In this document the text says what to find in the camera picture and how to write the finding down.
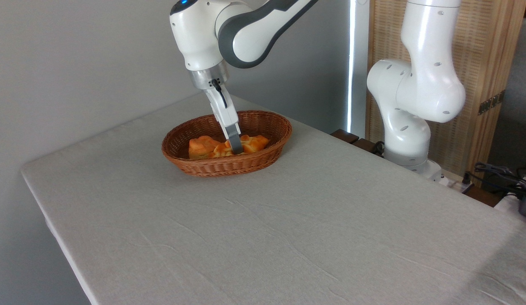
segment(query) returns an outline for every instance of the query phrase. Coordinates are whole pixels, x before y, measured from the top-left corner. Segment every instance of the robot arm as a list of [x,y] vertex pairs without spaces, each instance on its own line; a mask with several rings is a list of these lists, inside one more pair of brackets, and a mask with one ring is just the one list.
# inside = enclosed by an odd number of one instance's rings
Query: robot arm
[[238,68],[260,64],[278,37],[315,2],[268,0],[252,10],[240,0],[180,0],[170,10],[170,26],[191,80],[206,93],[235,154],[243,149],[238,116],[224,86],[225,62]]
[[451,43],[461,0],[408,0],[401,39],[412,63],[380,60],[367,86],[381,112],[385,158],[439,181],[441,168],[427,159],[431,130],[425,120],[445,123],[465,102]]

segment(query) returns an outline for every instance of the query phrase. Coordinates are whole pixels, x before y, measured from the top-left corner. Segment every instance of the wicker basket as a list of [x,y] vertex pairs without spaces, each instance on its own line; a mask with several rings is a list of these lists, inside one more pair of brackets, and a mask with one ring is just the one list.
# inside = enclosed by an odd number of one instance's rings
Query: wicker basket
[[246,174],[276,162],[292,132],[291,123],[286,118],[268,111],[239,111],[238,125],[242,135],[251,137],[263,135],[269,139],[267,147],[252,154],[190,160],[188,153],[190,139],[210,136],[217,141],[225,141],[220,124],[211,114],[189,120],[171,130],[163,139],[161,150],[170,162],[191,176],[218,177]]

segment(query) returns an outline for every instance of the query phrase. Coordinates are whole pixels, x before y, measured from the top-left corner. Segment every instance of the white tablecloth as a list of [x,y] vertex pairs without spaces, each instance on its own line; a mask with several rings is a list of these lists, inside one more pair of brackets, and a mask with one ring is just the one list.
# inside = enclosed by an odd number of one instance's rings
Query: white tablecloth
[[526,304],[523,222],[294,121],[272,166],[188,176],[161,141],[209,113],[196,95],[23,167],[93,304]]

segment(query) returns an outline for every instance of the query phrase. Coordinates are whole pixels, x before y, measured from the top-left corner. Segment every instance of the pastry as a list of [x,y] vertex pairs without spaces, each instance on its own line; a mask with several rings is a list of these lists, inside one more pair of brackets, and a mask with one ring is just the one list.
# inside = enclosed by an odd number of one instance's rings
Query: pastry
[[[243,135],[240,137],[240,143],[244,149],[244,152],[241,153],[241,155],[260,151],[267,146],[268,142],[269,139],[263,136],[250,137],[248,135]],[[229,141],[220,143],[208,136],[202,136],[198,139],[191,139],[189,141],[189,158],[191,160],[219,158],[233,155]]]

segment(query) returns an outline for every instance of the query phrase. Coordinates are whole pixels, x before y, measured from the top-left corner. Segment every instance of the metal hinge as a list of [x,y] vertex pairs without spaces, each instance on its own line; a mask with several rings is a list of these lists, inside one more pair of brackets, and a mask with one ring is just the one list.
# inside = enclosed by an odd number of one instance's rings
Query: metal hinge
[[489,109],[496,107],[496,105],[500,104],[504,100],[504,93],[506,90],[502,90],[501,93],[493,96],[492,98],[486,100],[485,102],[481,103],[479,105],[479,111],[478,115],[484,114],[485,112],[489,111]]

